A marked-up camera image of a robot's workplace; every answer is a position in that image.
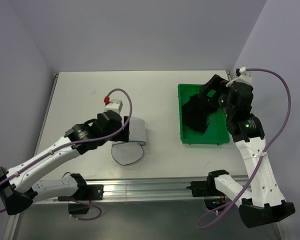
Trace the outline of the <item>white mesh laundry bag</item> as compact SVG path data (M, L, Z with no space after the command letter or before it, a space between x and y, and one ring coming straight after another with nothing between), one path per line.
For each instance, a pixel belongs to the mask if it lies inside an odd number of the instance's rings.
M128 141L112 142L111 156L121 166L136 164L144 156L144 146L147 144L145 121L131 117L129 121Z

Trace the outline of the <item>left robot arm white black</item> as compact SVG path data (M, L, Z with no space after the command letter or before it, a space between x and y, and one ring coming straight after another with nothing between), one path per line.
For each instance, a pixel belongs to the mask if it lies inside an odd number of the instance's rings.
M13 216L25 211L35 202L55 197L66 201L85 198L88 185L79 173L48 181L42 180L42 177L108 141L126 141L130 119L130 115L121 117L112 110L99 113L96 118L74 125L52 146L26 162L9 169L0 167L3 212Z

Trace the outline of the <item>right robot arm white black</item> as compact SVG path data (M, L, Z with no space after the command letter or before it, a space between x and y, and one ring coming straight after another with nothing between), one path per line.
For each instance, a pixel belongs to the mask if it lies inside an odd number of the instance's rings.
M247 228L280 222L293 215L295 206L282 194L269 161L267 150L274 141L266 141L261 121L251 112L254 95L250 74L243 73L231 81L215 74L200 87L198 96L224 113L227 130L248 174L246 184L240 185L226 170L208 173L207 191L212 195L222 193L231 200L222 214L237 206Z

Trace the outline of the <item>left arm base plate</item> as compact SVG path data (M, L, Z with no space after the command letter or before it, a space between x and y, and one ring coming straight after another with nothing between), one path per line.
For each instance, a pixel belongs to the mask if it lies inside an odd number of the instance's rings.
M99 201L103 199L104 185L103 184L88 184L80 187L71 196L59 196L58 201L64 202L69 199L76 201Z

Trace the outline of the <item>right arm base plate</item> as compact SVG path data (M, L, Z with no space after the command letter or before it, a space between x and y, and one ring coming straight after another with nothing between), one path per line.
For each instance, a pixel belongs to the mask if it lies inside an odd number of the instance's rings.
M217 190L214 180L191 181L186 189L191 190L193 197L221 197L223 192Z

